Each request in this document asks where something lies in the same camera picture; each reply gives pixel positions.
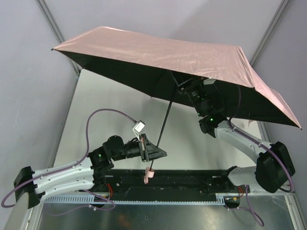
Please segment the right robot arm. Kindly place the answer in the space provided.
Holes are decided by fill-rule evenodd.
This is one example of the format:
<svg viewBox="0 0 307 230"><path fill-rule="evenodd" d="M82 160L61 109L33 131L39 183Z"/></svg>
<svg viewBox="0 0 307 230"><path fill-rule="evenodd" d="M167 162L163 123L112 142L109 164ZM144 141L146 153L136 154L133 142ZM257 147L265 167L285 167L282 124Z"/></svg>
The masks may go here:
<svg viewBox="0 0 307 230"><path fill-rule="evenodd" d="M229 169L228 179L236 186L258 184L265 191L277 190L292 193L295 190L292 176L295 168L287 147L256 138L232 123L241 106L241 95L230 111L227 97L213 79L189 79L178 85L179 92L188 96L201 119L199 125L204 134L223 140L243 152L254 163L253 167L235 166Z"/></svg>

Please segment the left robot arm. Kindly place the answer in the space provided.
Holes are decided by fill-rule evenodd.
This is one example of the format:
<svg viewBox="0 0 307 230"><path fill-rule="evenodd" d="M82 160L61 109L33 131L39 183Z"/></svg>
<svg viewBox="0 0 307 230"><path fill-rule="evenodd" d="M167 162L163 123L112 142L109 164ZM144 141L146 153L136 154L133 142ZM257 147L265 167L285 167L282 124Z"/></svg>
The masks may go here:
<svg viewBox="0 0 307 230"><path fill-rule="evenodd" d="M165 156L167 153L152 144L145 134L127 143L120 136L111 136L83 160L44 170L22 168L13 183L15 199L27 193L28 207L32 208L52 196L89 190L104 183L114 161L140 157L143 162L149 162Z"/></svg>

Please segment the pink folding umbrella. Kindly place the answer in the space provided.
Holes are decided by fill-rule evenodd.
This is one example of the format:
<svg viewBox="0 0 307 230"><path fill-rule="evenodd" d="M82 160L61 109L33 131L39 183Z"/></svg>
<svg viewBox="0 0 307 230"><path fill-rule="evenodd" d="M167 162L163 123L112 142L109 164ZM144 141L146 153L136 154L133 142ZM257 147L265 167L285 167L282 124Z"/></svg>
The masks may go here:
<svg viewBox="0 0 307 230"><path fill-rule="evenodd" d="M234 111L241 95L234 118L301 127L283 97L260 78L239 46L99 26L62 42L54 50L85 70L153 98L192 108L188 96L178 92L178 85L189 79L216 79L216 86L231 105L230 111Z"/></svg>

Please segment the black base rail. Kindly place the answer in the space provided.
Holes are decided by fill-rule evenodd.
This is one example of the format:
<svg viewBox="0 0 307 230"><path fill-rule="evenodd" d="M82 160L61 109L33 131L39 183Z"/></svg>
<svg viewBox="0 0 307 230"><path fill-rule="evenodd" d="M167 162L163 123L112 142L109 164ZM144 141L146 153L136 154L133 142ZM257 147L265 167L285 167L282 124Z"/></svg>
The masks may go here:
<svg viewBox="0 0 307 230"><path fill-rule="evenodd" d="M111 199L158 199L163 201L196 201L213 198L216 193L238 193L226 170L156 170L144 183L144 170L112 169L94 176L90 191L98 194L111 188Z"/></svg>

